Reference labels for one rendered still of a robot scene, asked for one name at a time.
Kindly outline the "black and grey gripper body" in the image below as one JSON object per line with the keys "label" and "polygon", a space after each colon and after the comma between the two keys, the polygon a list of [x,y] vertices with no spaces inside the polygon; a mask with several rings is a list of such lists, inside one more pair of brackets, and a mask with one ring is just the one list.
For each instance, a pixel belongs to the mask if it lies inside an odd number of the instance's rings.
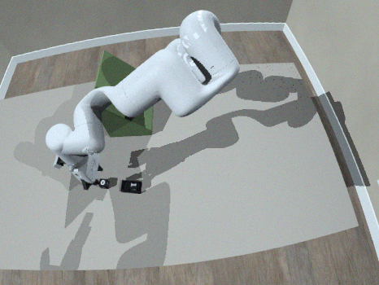
{"label": "black and grey gripper body", "polygon": [[88,183],[94,183],[97,176],[99,161],[99,154],[90,155],[87,162],[83,166],[78,169],[74,169],[73,175],[79,181],[83,179]]}

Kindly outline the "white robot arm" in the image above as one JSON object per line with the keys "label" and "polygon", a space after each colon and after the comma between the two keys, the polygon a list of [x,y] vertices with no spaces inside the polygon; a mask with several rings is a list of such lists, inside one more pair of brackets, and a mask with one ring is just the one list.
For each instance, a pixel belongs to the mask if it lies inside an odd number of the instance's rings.
{"label": "white robot arm", "polygon": [[237,59],[221,37],[217,17],[209,11],[191,13],[181,23],[180,38],[118,85],[92,90],[77,104],[74,131],[65,124],[49,129],[46,145],[56,154],[53,167],[67,164],[73,172],[89,155],[104,149],[102,112],[112,103],[125,116],[137,117],[162,99],[176,116],[188,116],[227,86],[239,70]]}

